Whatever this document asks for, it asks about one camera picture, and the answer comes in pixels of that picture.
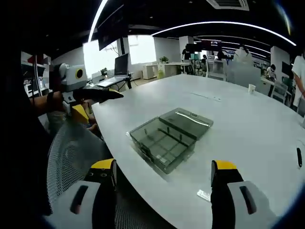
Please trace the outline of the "person's left hand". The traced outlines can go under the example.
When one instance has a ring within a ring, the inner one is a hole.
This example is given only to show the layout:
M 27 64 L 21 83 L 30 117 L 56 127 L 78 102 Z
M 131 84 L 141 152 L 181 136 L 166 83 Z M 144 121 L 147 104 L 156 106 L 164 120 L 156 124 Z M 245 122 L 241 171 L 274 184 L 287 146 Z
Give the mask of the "person's left hand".
M 54 110 L 64 112 L 63 96 L 61 92 L 54 92 L 53 94 L 53 106 Z

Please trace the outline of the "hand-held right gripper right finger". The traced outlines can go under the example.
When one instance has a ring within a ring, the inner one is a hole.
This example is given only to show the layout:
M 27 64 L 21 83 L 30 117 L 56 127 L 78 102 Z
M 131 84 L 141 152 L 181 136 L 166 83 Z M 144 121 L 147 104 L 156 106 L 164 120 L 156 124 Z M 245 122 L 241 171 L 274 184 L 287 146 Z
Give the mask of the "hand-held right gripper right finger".
M 266 195 L 230 161 L 211 164 L 213 229 L 270 229 L 277 216 Z

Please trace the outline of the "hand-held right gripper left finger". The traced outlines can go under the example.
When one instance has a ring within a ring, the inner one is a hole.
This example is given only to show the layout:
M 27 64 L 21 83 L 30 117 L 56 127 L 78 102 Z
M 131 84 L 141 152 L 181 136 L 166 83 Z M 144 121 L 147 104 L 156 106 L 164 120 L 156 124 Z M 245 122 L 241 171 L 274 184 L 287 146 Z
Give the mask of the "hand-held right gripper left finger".
M 116 202 L 116 160 L 101 160 L 57 199 L 46 220 L 53 229 L 114 229 Z

